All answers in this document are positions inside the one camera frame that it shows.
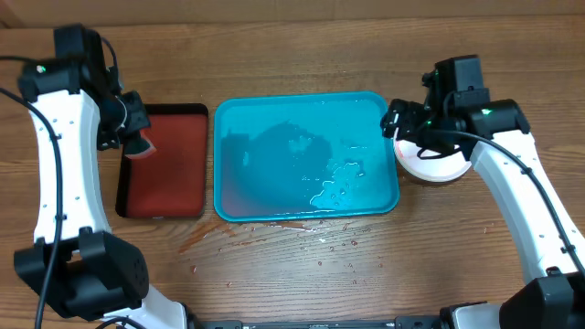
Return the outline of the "white plate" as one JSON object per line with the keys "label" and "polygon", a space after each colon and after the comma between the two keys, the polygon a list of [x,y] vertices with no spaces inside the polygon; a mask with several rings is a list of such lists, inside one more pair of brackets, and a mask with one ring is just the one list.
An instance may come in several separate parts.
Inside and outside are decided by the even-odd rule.
{"label": "white plate", "polygon": [[[422,160],[418,157],[420,148],[412,142],[398,140],[394,133],[394,153],[398,163],[411,175],[419,180],[431,183],[448,183],[462,177],[470,168],[461,153],[441,159]],[[433,151],[425,151],[423,157],[439,155]]]}

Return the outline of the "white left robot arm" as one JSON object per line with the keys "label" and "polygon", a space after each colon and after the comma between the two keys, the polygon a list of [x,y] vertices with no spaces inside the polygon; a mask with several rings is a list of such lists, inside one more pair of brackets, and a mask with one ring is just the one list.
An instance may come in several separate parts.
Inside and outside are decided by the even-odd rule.
{"label": "white left robot arm", "polygon": [[39,307],[100,326],[197,327],[149,282],[143,253],[113,235],[102,204],[97,154],[141,140],[140,96],[82,57],[26,59],[18,88],[36,131],[40,204],[33,244],[14,264]]}

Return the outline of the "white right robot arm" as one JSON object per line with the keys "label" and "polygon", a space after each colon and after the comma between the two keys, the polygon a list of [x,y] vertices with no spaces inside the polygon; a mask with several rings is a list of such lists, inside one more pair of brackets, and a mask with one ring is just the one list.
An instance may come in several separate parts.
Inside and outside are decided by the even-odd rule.
{"label": "white right robot arm", "polygon": [[584,237],[537,155],[515,101],[452,111],[394,100],[382,134],[439,154],[462,153],[492,193],[521,260],[525,285],[500,305],[466,303],[441,310],[437,328],[581,328]]}

